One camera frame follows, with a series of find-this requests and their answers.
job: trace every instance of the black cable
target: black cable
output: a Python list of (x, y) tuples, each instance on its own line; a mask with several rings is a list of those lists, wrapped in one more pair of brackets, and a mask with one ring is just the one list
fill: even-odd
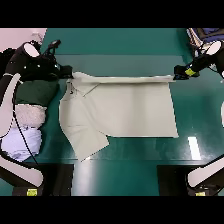
[(18, 123), (18, 121), (17, 121), (15, 111), (13, 111), (13, 117), (15, 118), (16, 125), (17, 125), (17, 127), (18, 127), (18, 129), (19, 129), (20, 134), (22, 135), (22, 138), (23, 138), (23, 141), (24, 141), (24, 143), (25, 143), (25, 145), (26, 145), (27, 150), (29, 151), (30, 155), (32, 156), (32, 158), (33, 158), (33, 160), (35, 161), (35, 163), (37, 164), (37, 166), (39, 166), (37, 160), (34, 158), (32, 152), (31, 152), (30, 149), (29, 149), (29, 146), (27, 145), (26, 139), (25, 139), (25, 137), (24, 137), (24, 135), (23, 135), (23, 133), (22, 133), (22, 131), (21, 131), (21, 128), (20, 128), (20, 126), (19, 126), (19, 123)]

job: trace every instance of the yellow sticker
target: yellow sticker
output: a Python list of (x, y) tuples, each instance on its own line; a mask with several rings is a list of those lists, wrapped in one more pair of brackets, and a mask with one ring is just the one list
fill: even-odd
[(37, 189), (28, 189), (27, 196), (37, 196)]
[(189, 76), (194, 75), (196, 72), (194, 72), (191, 68), (189, 68), (188, 70), (185, 71), (185, 73)]
[(196, 196), (205, 196), (205, 192), (198, 192), (196, 193)]

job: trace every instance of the dark green cloth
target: dark green cloth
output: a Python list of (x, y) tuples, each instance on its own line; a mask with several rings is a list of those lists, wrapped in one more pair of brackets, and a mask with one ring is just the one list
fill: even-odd
[(16, 104), (33, 104), (47, 107), (58, 90), (58, 81), (27, 81), (19, 85)]

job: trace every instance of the yellow tag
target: yellow tag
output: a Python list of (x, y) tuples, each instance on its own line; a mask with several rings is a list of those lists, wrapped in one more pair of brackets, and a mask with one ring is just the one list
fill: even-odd
[(37, 196), (37, 189), (28, 189), (27, 196)]
[(194, 72), (191, 68), (189, 68), (188, 70), (185, 71), (185, 73), (189, 76), (194, 75), (196, 72)]
[(196, 196), (205, 196), (205, 192), (198, 192), (196, 193)]

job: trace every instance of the table surface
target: table surface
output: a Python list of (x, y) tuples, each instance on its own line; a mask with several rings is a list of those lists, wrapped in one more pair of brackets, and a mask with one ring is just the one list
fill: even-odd
[[(95, 76), (172, 75), (177, 64), (191, 60), (181, 28), (47, 30), (42, 50), (61, 39), (57, 60)], [(224, 152), (221, 77), (205, 69), (201, 77), (170, 84), (179, 138), (112, 138), (110, 145), (80, 163), (58, 122), (65, 80), (41, 128), (38, 162), (74, 163), (72, 195), (158, 195), (156, 165), (205, 164)], [(201, 160), (194, 161), (188, 137), (196, 137)], [(0, 193), (10, 187), (0, 182)]]

